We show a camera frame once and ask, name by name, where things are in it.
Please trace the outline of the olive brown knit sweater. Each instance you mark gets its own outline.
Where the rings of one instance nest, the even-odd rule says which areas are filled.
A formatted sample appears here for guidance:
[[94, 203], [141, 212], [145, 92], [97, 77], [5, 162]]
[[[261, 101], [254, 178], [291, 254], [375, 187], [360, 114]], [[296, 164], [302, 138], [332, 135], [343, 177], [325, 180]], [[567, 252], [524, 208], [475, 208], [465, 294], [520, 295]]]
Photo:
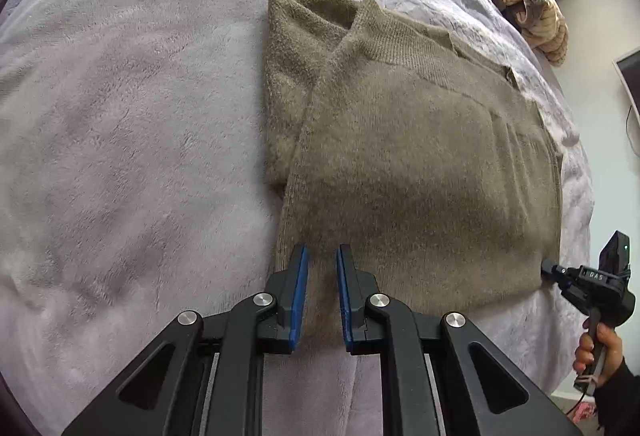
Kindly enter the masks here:
[[311, 257], [306, 344], [341, 343], [341, 244], [418, 312], [537, 289], [562, 157], [510, 68], [374, 0], [268, 0], [264, 73], [276, 258]]

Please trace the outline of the lavender fleece blanket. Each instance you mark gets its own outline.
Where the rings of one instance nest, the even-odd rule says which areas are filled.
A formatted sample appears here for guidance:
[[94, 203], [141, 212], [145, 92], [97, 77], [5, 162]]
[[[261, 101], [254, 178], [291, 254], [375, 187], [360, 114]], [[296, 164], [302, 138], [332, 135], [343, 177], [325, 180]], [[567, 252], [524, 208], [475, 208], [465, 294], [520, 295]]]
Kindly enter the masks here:
[[1, 372], [43, 435], [262, 286], [268, 0], [23, 0], [1, 29]]

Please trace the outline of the white monitor edge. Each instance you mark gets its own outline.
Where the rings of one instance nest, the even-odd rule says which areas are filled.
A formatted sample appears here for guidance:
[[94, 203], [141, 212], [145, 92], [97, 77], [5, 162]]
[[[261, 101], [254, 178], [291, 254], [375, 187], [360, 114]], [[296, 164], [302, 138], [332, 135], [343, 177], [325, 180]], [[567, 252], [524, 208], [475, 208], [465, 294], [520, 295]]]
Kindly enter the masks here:
[[640, 48], [626, 53], [614, 61], [614, 66], [631, 101], [634, 115], [639, 117], [640, 104]]

